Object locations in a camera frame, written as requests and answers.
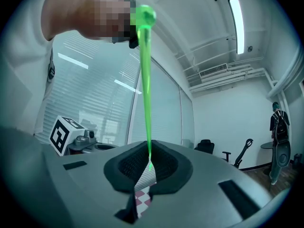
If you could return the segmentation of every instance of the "office chair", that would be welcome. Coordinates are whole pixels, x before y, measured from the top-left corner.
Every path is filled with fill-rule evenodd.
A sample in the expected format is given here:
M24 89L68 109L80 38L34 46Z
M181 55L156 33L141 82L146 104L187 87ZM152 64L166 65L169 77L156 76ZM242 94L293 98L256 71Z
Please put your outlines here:
M202 151L205 153L212 154L214 149L214 143L210 141L210 139L203 139L198 143L198 146L195 150Z
M247 139L247 140L246 140L246 144L245 144L245 146L244 146L244 148L243 148L241 154L239 154L239 156L237 157L237 159L236 159L236 161L235 161L235 163L234 163L234 166L235 166L236 168L239 168L239 165L240 165L240 163L242 162L242 157L243 157L243 155L245 154L245 151L252 145L252 143L253 143L253 140L252 140L252 139ZM229 155L230 155L231 153L230 153L230 152L226 152L226 151L223 151L222 153L226 154L226 159L224 159L224 160L226 160L227 162L229 162Z

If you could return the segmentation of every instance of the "fluorescent light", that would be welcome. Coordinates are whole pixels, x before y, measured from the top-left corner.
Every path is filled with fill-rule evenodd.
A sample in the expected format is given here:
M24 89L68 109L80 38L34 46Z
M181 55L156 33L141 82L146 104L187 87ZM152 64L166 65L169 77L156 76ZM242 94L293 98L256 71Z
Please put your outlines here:
M77 60L75 60L75 59L72 59L72 58L70 58L70 57L68 57L68 56L66 56L66 55L63 55L63 54L61 54L61 53L58 53L58 57L60 57L60 58L62 58L62 59L64 59L64 60L66 60L66 61L69 61L69 62L71 62L71 63L74 63L74 64L76 64L76 65L78 65L78 66L81 66L81 67L83 67L83 68L86 68L86 69L89 68L89 66L88 66L87 64L84 64L84 63L82 63L82 62L79 62L79 61L77 61Z
M244 53L245 35L241 6L238 0L229 0L229 4L232 10L234 26L237 33L237 53L242 54Z
M82 53L82 52L80 52L80 51L77 51L77 50L75 50L75 49L70 48L70 47L73 47L73 46L70 46L70 45L68 45L67 43L64 43L64 44L67 45L67 46L69 46L69 47L65 46L66 48L69 48L69 49L71 49L71 50L73 50L73 51L75 51L75 52L78 52L78 53L80 53L80 54L82 54L82 55L84 55L84 56L86 56L86 57L88 57L88 58L90 58L90 59L93 59L92 57L89 57L88 55L86 55L86 54L84 54L84 53Z
M132 54L130 54L130 56L134 57ZM136 57L134 57L137 61L139 61Z
M128 85L126 85L126 84L124 84L123 82L120 82L119 80L114 80L114 82L115 83L117 83L117 84L119 84L119 85L121 85L121 86L123 86L123 87L125 87L125 88L127 88L127 89L129 89L129 90L132 90L133 92L136 92L136 93L138 93L139 95L141 94L141 92L140 91L138 91L138 90L136 90L136 89L134 89L134 88L132 88L131 86L128 86Z

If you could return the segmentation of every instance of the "glass wall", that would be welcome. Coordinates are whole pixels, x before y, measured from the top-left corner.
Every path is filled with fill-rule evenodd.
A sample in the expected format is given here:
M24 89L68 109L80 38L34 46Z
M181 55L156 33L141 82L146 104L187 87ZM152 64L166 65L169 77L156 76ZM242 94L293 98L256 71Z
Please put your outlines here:
M186 93L180 89L180 101L182 112L182 145L194 149L194 117L192 101Z
M152 139L181 144L180 88L159 66L151 61ZM130 143L147 140L143 95L138 95Z
M93 129L99 142L125 145L140 70L138 50L70 31L56 36L53 53L54 87L43 132L36 137L48 143L53 123L62 115Z

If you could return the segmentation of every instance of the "air conditioning unit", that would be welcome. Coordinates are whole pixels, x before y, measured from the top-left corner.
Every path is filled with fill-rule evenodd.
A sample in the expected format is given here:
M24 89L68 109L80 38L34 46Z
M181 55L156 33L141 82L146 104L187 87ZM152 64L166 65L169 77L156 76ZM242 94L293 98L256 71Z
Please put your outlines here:
M224 63L224 64L221 64L221 65L214 66L214 67L205 69L203 71L200 71L199 76L200 76L201 79L202 78L207 78L207 77L210 77L210 76L213 76L213 75L216 75L216 74L225 73L225 72L227 72L227 70L228 70L228 65L227 65L227 63Z

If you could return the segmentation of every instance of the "checkered cloth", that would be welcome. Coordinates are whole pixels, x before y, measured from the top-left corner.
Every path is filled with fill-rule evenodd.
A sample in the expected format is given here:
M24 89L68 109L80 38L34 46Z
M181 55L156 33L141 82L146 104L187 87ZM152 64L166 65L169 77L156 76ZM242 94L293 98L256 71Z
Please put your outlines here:
M152 185L135 192L135 201L136 201L136 209L137 209L138 218L140 218L143 215L143 213L147 210L147 208L149 207L149 205L151 203L151 199L149 196L149 190Z

